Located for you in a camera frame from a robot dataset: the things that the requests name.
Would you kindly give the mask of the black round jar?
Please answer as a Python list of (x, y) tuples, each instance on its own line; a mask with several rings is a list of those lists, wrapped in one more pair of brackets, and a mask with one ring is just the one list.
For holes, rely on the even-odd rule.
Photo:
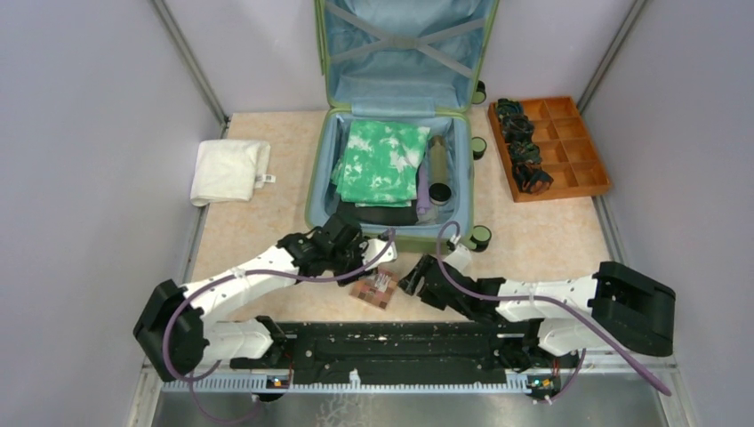
[(446, 205), (452, 195), (452, 189), (445, 183), (434, 182), (429, 185), (429, 199), (433, 205)]

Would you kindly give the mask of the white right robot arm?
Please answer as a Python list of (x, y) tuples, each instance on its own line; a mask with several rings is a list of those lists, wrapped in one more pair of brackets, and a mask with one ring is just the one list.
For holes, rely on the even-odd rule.
[(618, 262), (601, 262), (597, 272), (579, 278), (525, 282), (471, 278), (425, 254), (398, 286), (474, 322), (532, 322), (534, 334), (521, 342), (521, 353), (534, 367), (582, 349), (657, 358), (674, 352), (676, 292)]

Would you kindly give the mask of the gold cylindrical bottle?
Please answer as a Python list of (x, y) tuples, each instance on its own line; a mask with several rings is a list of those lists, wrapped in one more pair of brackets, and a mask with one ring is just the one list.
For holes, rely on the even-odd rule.
[(429, 140), (429, 184), (448, 185), (447, 151), (445, 138), (435, 135)]

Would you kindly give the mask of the green white patterned cloth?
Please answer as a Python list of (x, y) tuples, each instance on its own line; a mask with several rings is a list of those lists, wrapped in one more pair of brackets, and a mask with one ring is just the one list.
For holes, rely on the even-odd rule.
[(357, 207), (410, 206), (429, 134), (412, 123), (354, 121), (331, 175), (340, 199)]

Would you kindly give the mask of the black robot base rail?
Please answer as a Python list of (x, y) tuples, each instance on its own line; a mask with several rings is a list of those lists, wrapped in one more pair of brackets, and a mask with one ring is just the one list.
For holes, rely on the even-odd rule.
[(575, 367), (534, 343), (536, 322), (281, 322), (261, 359), (236, 356), (236, 370), (281, 369), (296, 385), (338, 384), (357, 371), (367, 385), (502, 384), (536, 368)]

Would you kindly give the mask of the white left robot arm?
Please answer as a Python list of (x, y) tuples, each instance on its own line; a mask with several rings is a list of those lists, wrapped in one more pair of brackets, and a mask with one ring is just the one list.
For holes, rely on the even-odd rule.
[(368, 237), (339, 214), (307, 232), (290, 233), (247, 262), (182, 285), (167, 279), (152, 291), (132, 335), (168, 383), (202, 365), (252, 359), (263, 367), (285, 356), (284, 333), (263, 317), (232, 316), (261, 297), (300, 283), (348, 285), (397, 259), (397, 232)]

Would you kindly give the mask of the suitcase wheel middle right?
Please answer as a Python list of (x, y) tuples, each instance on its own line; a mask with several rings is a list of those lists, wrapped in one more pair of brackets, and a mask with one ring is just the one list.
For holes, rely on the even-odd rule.
[(473, 159), (475, 161), (482, 159), (488, 147), (486, 140), (482, 137), (475, 136), (471, 138), (469, 144), (472, 150)]

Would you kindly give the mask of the black garment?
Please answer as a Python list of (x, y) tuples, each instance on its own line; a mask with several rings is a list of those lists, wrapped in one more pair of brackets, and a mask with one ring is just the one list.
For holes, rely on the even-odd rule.
[(413, 226), (419, 221), (416, 206), (413, 203), (402, 207), (357, 207), (354, 203), (340, 201), (337, 205), (336, 213), (347, 216), (362, 224), (389, 227)]

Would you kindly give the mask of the suitcase wheel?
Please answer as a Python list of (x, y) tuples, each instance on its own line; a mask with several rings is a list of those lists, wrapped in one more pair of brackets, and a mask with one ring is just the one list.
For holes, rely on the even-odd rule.
[(487, 250), (492, 240), (493, 233), (484, 225), (475, 225), (469, 236), (469, 249), (476, 253)]
[(478, 80), (476, 83), (476, 87), (474, 92), (471, 96), (471, 104), (472, 105), (479, 105), (485, 102), (487, 97), (486, 93), (486, 86), (485, 83), (482, 80)]
[(482, 137), (475, 136), (471, 138), (469, 144), (472, 150), (473, 159), (475, 161), (482, 159), (488, 147), (486, 140)]

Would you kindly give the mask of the dark bundle in tray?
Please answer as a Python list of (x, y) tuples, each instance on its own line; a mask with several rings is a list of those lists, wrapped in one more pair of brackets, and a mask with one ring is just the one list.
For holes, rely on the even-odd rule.
[(501, 121), (504, 140), (507, 143), (515, 141), (531, 141), (534, 124), (526, 115), (505, 116)]
[(514, 165), (513, 177), (518, 190), (530, 195), (546, 192), (554, 182), (554, 179), (538, 165), (527, 163)]
[(511, 142), (508, 152), (513, 165), (540, 165), (542, 162), (540, 147), (529, 140)]
[(505, 117), (522, 115), (524, 113), (524, 108), (520, 101), (508, 98), (498, 99), (495, 102), (494, 110), (495, 115), (500, 122), (502, 122)]

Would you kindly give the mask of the orange compartment tray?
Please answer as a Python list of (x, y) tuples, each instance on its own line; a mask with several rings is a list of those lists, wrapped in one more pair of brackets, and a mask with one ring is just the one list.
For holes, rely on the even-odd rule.
[(611, 189), (606, 168), (576, 103), (569, 96), (556, 96), (520, 101), (524, 108), (522, 115), (534, 124), (532, 142), (540, 147), (542, 158), (538, 166), (554, 179), (550, 189), (540, 195), (520, 192), (513, 177), (509, 143), (504, 140), (501, 122), (495, 115), (495, 102), (490, 103), (487, 116), (514, 201), (596, 197)]

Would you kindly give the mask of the suitcase wheel front right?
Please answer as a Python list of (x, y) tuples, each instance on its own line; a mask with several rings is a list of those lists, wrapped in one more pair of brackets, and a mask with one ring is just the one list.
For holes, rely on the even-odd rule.
[(476, 253), (487, 250), (492, 240), (493, 233), (484, 225), (475, 225), (469, 236), (469, 249)]

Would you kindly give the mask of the purple garment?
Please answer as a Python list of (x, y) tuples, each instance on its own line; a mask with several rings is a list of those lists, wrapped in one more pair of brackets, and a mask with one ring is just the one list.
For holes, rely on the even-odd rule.
[(416, 212), (418, 215), (426, 214), (431, 208), (431, 201), (429, 196), (429, 178), (428, 167), (425, 162), (422, 162), (417, 171), (417, 202)]

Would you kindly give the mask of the suitcase wheel rear right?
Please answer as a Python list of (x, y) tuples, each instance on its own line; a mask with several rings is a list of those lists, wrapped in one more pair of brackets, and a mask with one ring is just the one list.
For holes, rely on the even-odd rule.
[(487, 97), (486, 93), (486, 86), (485, 83), (482, 80), (478, 80), (476, 83), (476, 87), (474, 92), (471, 96), (471, 104), (472, 105), (479, 105), (485, 102)]

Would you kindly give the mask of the eyeshadow palette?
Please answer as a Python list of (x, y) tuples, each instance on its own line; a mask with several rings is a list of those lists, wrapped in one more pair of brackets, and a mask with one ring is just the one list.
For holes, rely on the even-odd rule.
[(354, 282), (349, 295), (377, 309), (386, 310), (397, 290), (397, 282), (393, 271), (379, 268)]

